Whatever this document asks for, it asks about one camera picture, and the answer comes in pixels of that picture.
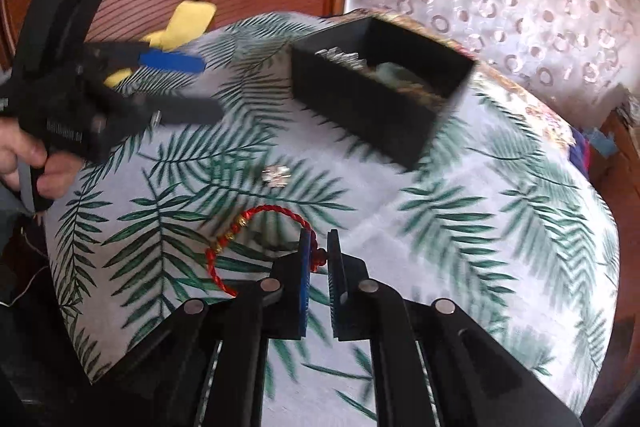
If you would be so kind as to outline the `person's left hand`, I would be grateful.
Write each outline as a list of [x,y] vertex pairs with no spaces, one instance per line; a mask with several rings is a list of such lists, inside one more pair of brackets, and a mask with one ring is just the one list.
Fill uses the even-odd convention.
[[58,199],[72,186],[84,161],[67,152],[49,154],[41,141],[24,132],[12,118],[1,119],[1,182],[13,191],[21,188],[18,162],[43,169],[37,179],[38,193]]

